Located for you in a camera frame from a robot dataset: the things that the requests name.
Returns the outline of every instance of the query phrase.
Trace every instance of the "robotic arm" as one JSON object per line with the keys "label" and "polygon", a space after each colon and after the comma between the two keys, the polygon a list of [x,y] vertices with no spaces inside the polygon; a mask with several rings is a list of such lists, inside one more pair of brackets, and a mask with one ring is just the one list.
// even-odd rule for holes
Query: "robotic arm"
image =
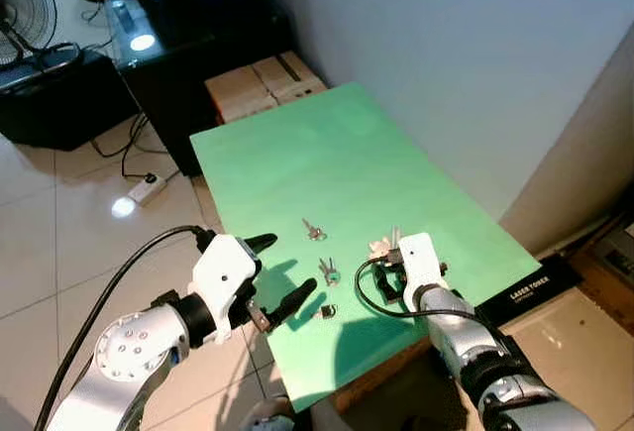
{"label": "robotic arm", "polygon": [[[448,290],[426,233],[408,236],[390,252],[403,263],[403,300],[411,312],[474,308]],[[581,411],[548,388],[512,339],[457,315],[429,315],[430,339],[452,376],[477,407],[487,430],[593,430]]]}
{"label": "robotic arm", "polygon": [[151,394],[190,349],[211,340],[220,345],[249,320],[271,331],[298,310],[317,286],[315,279],[293,290],[270,314],[253,300],[253,279],[262,266],[254,250],[275,240],[275,235],[245,241],[217,235],[204,245],[188,295],[179,298],[170,291],[150,309],[125,315],[102,332],[87,370],[48,430],[84,429],[86,423],[95,431],[139,429]]}

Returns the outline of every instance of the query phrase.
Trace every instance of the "tiled floor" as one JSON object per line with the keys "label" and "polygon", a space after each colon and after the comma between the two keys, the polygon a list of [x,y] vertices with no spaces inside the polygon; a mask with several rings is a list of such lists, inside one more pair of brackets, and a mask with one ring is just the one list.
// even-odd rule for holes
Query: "tiled floor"
{"label": "tiled floor", "polygon": [[[126,142],[130,122],[100,136],[102,148],[113,150]],[[151,128],[142,143],[160,147]],[[169,156],[133,150],[128,169],[167,175],[175,166]],[[146,207],[114,218],[112,203],[130,187],[119,175],[119,159],[103,160],[90,146],[62,153],[13,146],[0,137],[0,337],[10,344],[0,350],[3,431],[32,428],[60,358],[129,253],[171,226],[222,228],[201,178],[192,184],[178,175]],[[102,312],[63,393],[89,358],[96,334],[166,290],[184,292],[197,257],[194,243],[183,237],[140,261]],[[547,382],[586,411],[599,429],[634,429],[634,341],[580,292],[564,294],[508,330]],[[403,413],[420,410],[419,403],[433,391],[417,387],[415,393],[394,393],[405,386],[400,379],[415,384],[415,370],[380,388],[345,420],[328,401],[318,403],[317,429],[388,429],[372,417],[384,414],[389,400],[400,403]],[[174,369],[153,395],[143,428],[234,430],[255,403],[281,391],[283,382],[264,338],[245,326],[225,346],[194,351]],[[382,406],[372,405],[377,399]],[[473,408],[465,408],[466,428],[481,429]]]}

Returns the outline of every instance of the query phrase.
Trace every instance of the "green board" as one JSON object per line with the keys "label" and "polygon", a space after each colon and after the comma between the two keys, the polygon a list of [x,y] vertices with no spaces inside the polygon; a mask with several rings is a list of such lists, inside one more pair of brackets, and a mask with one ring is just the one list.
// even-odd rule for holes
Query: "green board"
{"label": "green board", "polygon": [[[445,279],[479,304],[538,268],[381,111],[348,84],[191,138],[225,229],[275,233],[261,254],[257,300],[268,310],[308,277],[318,288],[268,342],[296,410],[361,376],[426,333],[421,321],[377,315],[353,287],[368,243],[428,232]],[[306,218],[328,238],[310,241]],[[318,269],[333,258],[341,282]],[[381,303],[370,275],[363,281]],[[334,318],[312,318],[335,304]]]}

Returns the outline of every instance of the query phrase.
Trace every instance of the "black speaker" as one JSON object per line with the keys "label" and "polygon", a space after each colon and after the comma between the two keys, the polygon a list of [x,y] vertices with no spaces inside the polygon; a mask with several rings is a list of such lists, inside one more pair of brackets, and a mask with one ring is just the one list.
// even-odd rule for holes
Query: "black speaker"
{"label": "black speaker", "polygon": [[[64,56],[48,54],[41,62],[55,65]],[[34,69],[24,63],[1,70],[0,90]],[[86,50],[60,73],[0,95],[0,132],[16,144],[72,151],[138,112],[112,60]]]}

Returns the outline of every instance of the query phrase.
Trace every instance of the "electric fan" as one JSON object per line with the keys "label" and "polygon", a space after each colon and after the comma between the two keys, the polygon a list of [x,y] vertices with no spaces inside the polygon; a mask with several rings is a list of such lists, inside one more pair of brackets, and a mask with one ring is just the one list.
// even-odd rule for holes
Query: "electric fan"
{"label": "electric fan", "polygon": [[54,0],[0,0],[0,73],[18,73],[0,85],[0,92],[80,60],[81,49],[75,43],[50,46],[56,24]]}

